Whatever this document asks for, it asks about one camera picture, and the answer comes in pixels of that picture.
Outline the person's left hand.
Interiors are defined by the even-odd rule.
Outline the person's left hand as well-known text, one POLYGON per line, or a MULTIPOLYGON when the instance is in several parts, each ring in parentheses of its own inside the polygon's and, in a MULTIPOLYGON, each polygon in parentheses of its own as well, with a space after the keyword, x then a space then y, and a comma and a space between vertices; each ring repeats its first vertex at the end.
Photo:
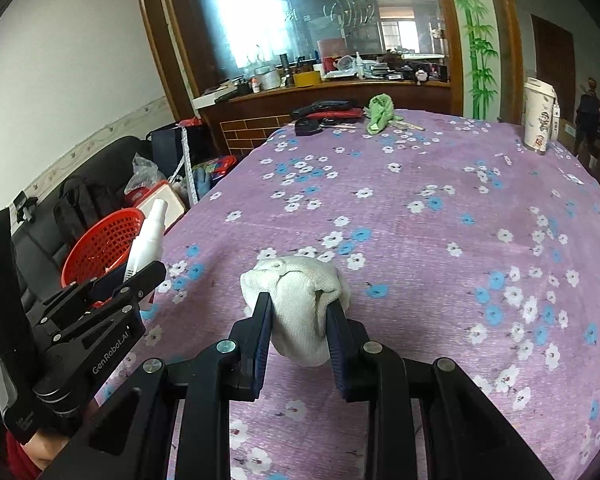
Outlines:
POLYGON ((33 437, 21 447, 29 460, 44 470, 68 444, 69 438, 63 434, 53 434, 49 431, 38 430, 33 437))

